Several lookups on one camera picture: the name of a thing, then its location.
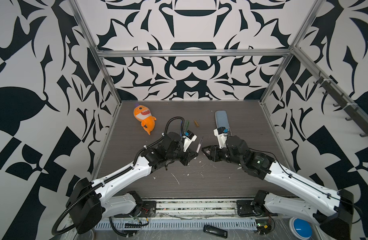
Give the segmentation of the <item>green pen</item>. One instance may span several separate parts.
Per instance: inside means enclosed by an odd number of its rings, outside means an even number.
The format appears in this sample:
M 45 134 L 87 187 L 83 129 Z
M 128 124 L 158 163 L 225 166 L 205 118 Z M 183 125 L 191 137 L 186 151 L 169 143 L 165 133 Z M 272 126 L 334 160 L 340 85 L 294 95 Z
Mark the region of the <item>green pen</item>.
M 185 122 L 185 127 L 184 127 L 184 131 L 187 132 L 188 129 L 189 129 L 189 125 L 190 125 L 190 121 L 189 120 L 186 120 Z

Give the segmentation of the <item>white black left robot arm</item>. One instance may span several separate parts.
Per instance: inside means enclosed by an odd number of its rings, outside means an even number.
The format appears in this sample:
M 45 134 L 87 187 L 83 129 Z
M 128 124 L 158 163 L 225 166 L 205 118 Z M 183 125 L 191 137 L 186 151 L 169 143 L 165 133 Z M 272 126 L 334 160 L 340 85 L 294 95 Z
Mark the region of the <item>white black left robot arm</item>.
M 133 162 L 105 177 L 78 181 L 51 233 L 57 236 L 72 229 L 79 234 L 86 233 L 102 218 L 116 215 L 114 208 L 110 207 L 113 204 L 111 198 L 120 190 L 176 161 L 188 165 L 198 156 L 190 149 L 197 136 L 191 131 L 185 132 L 184 124 L 183 117 L 171 118 L 161 138 L 139 150 Z

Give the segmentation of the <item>pink pen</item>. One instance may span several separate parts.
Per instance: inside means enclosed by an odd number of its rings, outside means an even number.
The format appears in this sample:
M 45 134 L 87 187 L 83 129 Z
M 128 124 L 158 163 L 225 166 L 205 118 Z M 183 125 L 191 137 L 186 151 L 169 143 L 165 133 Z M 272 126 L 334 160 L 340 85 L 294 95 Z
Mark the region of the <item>pink pen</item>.
M 201 137 L 201 139 L 200 139 L 200 141 L 199 141 L 199 143 L 198 143 L 197 150 L 196 150 L 196 152 L 197 152 L 197 153 L 199 153 L 199 152 L 200 152 L 200 150 L 201 150 L 203 140 L 204 140 L 204 137 Z

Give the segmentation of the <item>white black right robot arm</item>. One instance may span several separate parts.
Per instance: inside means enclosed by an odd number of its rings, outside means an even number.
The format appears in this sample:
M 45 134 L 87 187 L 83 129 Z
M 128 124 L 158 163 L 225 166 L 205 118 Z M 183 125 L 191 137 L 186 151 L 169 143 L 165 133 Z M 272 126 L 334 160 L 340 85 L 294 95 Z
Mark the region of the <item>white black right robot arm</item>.
M 351 239 L 356 207 L 350 191 L 335 191 L 318 185 L 287 169 L 265 152 L 249 148 L 237 136 L 221 138 L 218 145 L 203 147 L 202 152 L 213 162 L 239 165 L 248 175 L 275 184 L 299 197 L 295 200 L 266 191 L 258 192 L 252 203 L 256 212 L 295 217 L 315 224 L 333 239 Z

